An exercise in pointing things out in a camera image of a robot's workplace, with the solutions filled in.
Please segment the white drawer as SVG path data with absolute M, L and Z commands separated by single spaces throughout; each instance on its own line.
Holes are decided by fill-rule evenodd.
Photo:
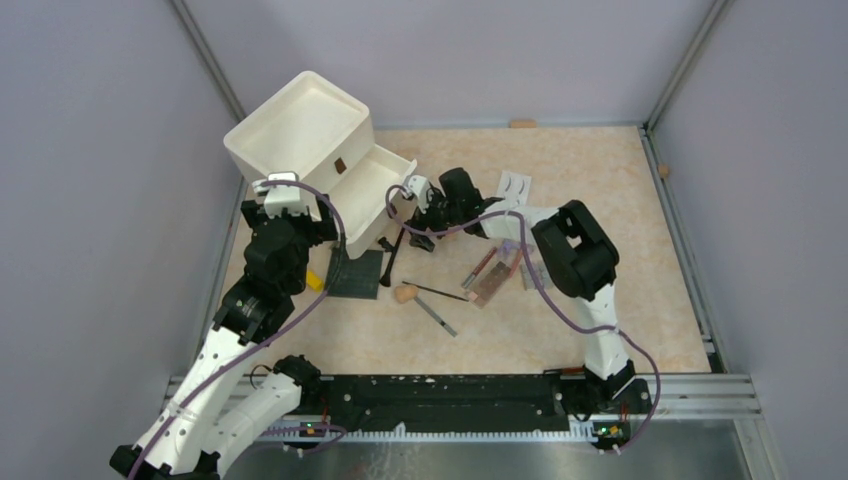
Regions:
M 345 227 L 346 253 L 361 257 L 382 235 L 390 220 L 385 194 L 392 185 L 401 185 L 418 166 L 394 152 L 374 145 L 349 174 L 329 193 Z

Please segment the brown eyeshadow palette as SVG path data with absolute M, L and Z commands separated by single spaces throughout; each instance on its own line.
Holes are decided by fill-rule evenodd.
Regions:
M 468 300 L 477 308 L 484 308 L 514 275 L 515 269 L 512 264 L 496 261 L 473 282 L 467 292 Z

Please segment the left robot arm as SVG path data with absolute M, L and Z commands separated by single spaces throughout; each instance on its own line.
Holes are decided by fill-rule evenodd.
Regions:
M 158 418 L 109 464 L 126 479 L 221 479 L 275 421 L 319 404 L 318 371 L 289 356 L 237 406 L 225 407 L 262 349 L 306 317 L 293 296 L 307 287 L 309 251 L 345 241 L 329 198 L 293 172 L 253 184 L 241 213 L 252 230 L 242 277 L 227 291 L 194 363 Z

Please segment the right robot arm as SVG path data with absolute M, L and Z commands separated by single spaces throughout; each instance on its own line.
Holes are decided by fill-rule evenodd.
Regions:
M 635 367 L 625 350 L 615 306 L 620 255 L 583 202 L 543 208 L 508 197 L 485 198 L 462 168 L 445 172 L 436 183 L 410 175 L 389 190 L 415 201 L 405 228 L 424 249 L 432 248 L 434 236 L 464 231 L 513 241 L 526 261 L 537 252 L 552 284 L 575 304 L 576 315 L 566 323 L 586 340 L 583 368 L 589 404 L 612 412 L 626 400 Z

